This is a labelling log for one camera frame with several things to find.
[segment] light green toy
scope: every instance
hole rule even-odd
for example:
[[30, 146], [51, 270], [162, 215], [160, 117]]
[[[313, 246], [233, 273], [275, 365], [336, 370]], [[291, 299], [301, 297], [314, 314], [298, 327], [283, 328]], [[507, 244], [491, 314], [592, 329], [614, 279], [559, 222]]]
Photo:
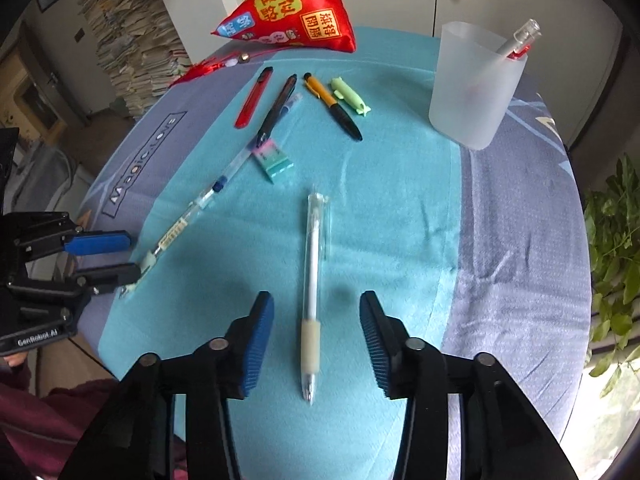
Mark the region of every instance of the light green toy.
[[366, 116], [367, 112], [371, 111], [371, 108], [364, 104], [362, 98], [341, 77], [331, 79], [331, 88], [334, 89], [334, 95], [338, 99], [344, 99], [360, 115]]

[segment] frosted plastic cup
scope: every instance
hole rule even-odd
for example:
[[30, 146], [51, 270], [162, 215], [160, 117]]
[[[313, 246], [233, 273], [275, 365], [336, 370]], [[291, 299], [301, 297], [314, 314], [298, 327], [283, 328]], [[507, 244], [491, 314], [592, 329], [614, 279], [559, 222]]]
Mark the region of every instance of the frosted plastic cup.
[[441, 134], [472, 150], [491, 143], [527, 62], [526, 55], [496, 54], [504, 41], [470, 23], [442, 27], [429, 119]]

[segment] orange and black pen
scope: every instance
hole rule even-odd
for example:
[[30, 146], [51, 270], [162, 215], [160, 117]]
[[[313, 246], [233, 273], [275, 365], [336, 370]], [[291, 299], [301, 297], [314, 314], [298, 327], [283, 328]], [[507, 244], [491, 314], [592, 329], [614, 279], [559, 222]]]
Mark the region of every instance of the orange and black pen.
[[340, 124], [340, 127], [347, 132], [352, 139], [362, 140], [362, 134], [356, 124], [351, 120], [348, 113], [340, 106], [338, 101], [334, 99], [334, 96], [329, 93], [324, 85], [309, 72], [302, 77], [305, 80], [305, 85], [309, 91], [317, 98], [322, 99], [324, 104], [328, 106], [329, 113], [335, 121]]

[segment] tablecloth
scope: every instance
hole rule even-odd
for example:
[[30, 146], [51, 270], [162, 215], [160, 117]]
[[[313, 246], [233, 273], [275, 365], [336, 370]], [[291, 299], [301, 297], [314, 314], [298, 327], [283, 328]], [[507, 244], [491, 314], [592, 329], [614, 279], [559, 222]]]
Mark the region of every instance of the tablecloth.
[[[552, 431], [568, 420], [590, 322], [589, 264], [577, 189], [542, 99], [521, 81], [492, 144], [470, 152], [428, 121], [438, 39], [356, 30], [358, 50], [287, 50], [172, 88], [96, 179], [82, 212], [93, 229], [126, 229], [138, 261], [255, 133], [291, 74], [342, 76], [372, 108], [350, 139], [310, 94], [274, 140], [294, 169], [271, 184], [249, 161], [172, 245], [138, 290], [95, 298], [80, 330], [118, 376], [153, 351], [168, 358], [222, 335], [260, 290], [276, 320], [257, 388], [230, 406], [248, 479], [386, 479], [402, 401], [377, 389], [358, 322], [375, 290], [410, 334], [443, 352], [492, 352]], [[232, 124], [264, 66], [274, 75], [250, 126]], [[306, 92], [299, 86], [299, 91]], [[300, 393], [298, 319], [306, 196], [332, 199], [322, 277], [322, 373], [316, 403]], [[177, 403], [184, 436], [184, 402]], [[450, 437], [450, 472], [459, 431]]]

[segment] stack of papers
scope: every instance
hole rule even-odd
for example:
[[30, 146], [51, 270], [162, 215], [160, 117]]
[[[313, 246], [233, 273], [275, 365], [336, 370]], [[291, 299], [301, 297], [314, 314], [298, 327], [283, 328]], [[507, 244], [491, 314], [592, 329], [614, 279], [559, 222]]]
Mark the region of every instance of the stack of papers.
[[98, 40], [98, 64], [140, 118], [191, 67], [162, 0], [79, 0]]

